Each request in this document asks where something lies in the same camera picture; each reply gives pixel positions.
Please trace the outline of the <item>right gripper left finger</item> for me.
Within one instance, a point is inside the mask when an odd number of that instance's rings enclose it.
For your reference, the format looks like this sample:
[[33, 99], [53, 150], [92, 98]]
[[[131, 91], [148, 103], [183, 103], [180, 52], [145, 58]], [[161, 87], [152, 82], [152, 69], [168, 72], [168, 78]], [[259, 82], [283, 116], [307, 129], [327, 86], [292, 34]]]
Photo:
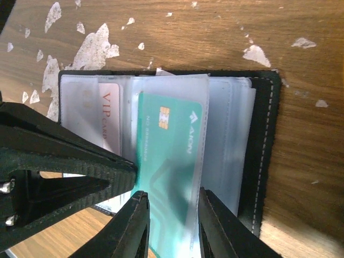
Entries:
[[71, 257], [147, 257], [148, 193], [137, 191], [109, 223]]

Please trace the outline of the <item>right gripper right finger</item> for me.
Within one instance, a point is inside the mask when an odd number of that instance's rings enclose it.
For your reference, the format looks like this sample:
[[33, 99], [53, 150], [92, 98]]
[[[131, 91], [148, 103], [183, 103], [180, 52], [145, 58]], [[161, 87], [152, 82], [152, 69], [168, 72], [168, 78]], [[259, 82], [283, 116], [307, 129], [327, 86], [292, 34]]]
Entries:
[[201, 257], [281, 257], [204, 187], [199, 192], [198, 212]]

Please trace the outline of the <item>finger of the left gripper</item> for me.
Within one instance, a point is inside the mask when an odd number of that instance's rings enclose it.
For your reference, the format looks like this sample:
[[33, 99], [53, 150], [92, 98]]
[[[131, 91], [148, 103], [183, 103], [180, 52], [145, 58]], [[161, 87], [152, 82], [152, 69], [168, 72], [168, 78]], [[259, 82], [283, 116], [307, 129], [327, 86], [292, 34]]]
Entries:
[[134, 172], [43, 178], [38, 171], [17, 170], [1, 185], [1, 249], [6, 250], [80, 210], [130, 191]]
[[1, 104], [1, 147], [136, 172], [131, 161], [92, 144], [20, 103]]

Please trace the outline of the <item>white red VIP card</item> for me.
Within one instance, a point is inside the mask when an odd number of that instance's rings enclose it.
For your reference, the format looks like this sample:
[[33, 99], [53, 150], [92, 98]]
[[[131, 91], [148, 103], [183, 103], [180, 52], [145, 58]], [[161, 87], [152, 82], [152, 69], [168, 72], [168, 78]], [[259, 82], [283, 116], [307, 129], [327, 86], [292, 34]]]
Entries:
[[120, 155], [120, 87], [116, 83], [100, 83], [99, 93], [102, 105], [103, 148]]

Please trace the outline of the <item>black leather card holder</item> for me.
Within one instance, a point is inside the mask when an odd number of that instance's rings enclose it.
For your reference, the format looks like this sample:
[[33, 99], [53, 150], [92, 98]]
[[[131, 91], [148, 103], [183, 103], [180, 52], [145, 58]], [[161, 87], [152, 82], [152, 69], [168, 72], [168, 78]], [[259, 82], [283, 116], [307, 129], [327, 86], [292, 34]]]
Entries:
[[267, 70], [210, 70], [201, 185], [260, 235], [281, 79]]

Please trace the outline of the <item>teal credit card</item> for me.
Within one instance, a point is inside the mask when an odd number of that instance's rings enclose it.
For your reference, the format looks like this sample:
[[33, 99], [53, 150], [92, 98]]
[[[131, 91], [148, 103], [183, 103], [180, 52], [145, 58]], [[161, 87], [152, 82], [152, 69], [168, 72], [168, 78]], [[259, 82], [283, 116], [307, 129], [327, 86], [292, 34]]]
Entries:
[[190, 256], [202, 115], [198, 102], [139, 95], [135, 190], [148, 193], [149, 246], [157, 257]]

